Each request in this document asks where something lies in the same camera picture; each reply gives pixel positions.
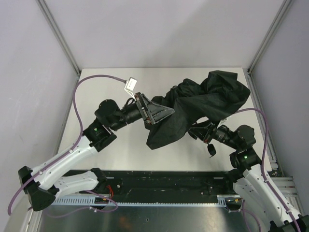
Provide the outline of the black folding umbrella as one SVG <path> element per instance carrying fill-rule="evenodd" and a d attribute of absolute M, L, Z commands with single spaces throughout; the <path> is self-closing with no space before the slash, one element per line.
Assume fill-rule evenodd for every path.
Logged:
<path fill-rule="evenodd" d="M 165 96 L 154 96 L 153 102 L 175 112 L 150 127 L 147 146 L 155 150 L 180 140 L 200 118 L 219 122 L 234 114 L 251 93 L 237 78 L 237 73 L 216 70 L 201 84 L 186 78 Z"/>

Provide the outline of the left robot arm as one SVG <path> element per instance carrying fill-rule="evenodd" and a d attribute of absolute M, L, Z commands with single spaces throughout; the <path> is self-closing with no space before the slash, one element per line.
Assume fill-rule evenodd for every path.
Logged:
<path fill-rule="evenodd" d="M 18 171 L 31 208 L 41 211 L 63 196 L 106 186 L 107 178 L 99 168 L 72 176 L 65 176 L 65 173 L 109 146 L 117 138 L 114 131 L 139 119 L 143 119 L 145 126 L 153 126 L 174 112 L 173 108 L 151 101 L 140 92 L 128 99 L 122 109 L 112 99 L 102 101 L 95 111 L 95 120 L 81 130 L 70 149 L 35 168 L 24 166 Z"/>

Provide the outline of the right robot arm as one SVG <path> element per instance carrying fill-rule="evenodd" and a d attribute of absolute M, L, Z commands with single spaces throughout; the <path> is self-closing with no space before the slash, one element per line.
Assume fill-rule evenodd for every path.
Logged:
<path fill-rule="evenodd" d="M 254 129 L 241 125 L 231 131 L 225 125 L 207 120 L 194 124 L 188 131 L 194 139 L 208 145 L 208 151 L 216 154 L 212 140 L 216 140 L 235 151 L 230 154 L 233 170 L 225 173 L 225 180 L 254 212 L 269 227 L 270 232 L 307 232 L 309 217 L 303 216 L 284 197 L 266 172 L 262 171 L 262 160 L 255 152 Z"/>

